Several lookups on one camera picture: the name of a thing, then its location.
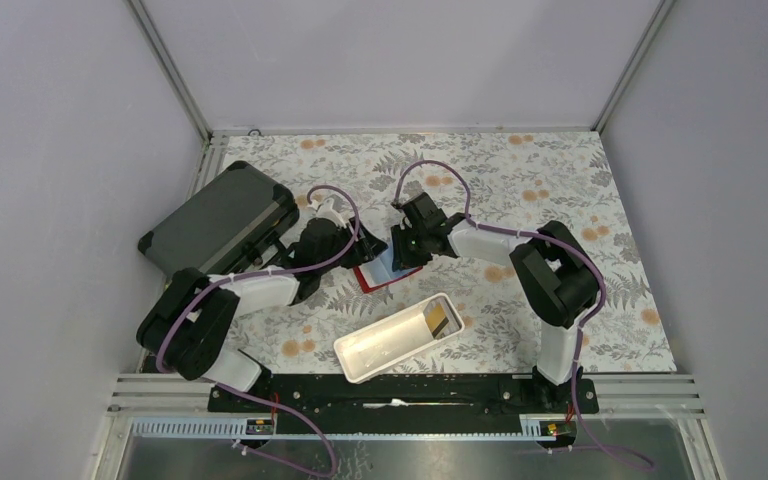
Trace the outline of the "gold credit card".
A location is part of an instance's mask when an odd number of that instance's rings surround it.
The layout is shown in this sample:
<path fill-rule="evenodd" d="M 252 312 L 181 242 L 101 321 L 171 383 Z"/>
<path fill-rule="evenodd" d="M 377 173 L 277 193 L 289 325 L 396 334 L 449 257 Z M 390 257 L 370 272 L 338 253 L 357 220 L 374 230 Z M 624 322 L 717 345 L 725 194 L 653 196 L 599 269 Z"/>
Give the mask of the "gold credit card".
<path fill-rule="evenodd" d="M 460 324 L 441 303 L 429 304 L 423 310 L 424 320 L 432 338 L 442 339 L 460 330 Z"/>

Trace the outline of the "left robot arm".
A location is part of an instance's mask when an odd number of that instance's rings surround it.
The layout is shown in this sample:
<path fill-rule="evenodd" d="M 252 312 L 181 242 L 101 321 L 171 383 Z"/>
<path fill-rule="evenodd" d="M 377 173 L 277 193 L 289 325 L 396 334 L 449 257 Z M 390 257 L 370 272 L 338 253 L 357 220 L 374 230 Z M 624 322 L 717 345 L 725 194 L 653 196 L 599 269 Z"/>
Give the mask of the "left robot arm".
<path fill-rule="evenodd" d="M 186 380 L 207 380 L 232 389 L 248 411 L 269 401 L 265 369 L 227 345 L 234 319 L 272 307 L 299 304 L 335 268 L 353 269 L 385 252 L 385 241 L 359 220 L 340 226 L 326 218 L 307 222 L 297 241 L 259 271 L 207 275 L 195 268 L 176 272 L 137 329 L 137 343 L 153 353 L 162 371 Z"/>

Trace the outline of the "red card holder wallet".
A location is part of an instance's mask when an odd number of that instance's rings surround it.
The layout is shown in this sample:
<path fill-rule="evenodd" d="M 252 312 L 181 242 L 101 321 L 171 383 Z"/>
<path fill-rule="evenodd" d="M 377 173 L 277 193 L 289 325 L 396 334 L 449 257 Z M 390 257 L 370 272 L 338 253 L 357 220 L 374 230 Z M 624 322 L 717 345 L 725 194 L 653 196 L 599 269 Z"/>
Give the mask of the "red card holder wallet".
<path fill-rule="evenodd" d="M 392 252 L 387 250 L 378 258 L 355 267 L 353 273 L 361 291 L 368 294 L 410 277 L 420 270 L 421 267 L 395 269 Z"/>

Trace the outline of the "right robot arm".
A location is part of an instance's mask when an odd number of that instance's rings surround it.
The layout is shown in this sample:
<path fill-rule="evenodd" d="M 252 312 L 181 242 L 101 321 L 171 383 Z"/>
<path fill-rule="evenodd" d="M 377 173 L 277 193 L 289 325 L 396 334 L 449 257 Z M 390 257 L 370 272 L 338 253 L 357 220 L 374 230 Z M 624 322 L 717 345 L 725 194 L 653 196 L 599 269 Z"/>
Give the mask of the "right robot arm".
<path fill-rule="evenodd" d="M 605 301 L 604 277 L 571 231 L 559 221 L 521 231 L 479 223 L 465 212 L 449 216 L 426 193 L 393 206 L 403 214 L 391 228 L 395 269 L 424 266 L 435 256 L 514 269 L 531 310 L 543 322 L 535 402 L 549 412 L 567 405 L 581 349 L 578 329 Z"/>

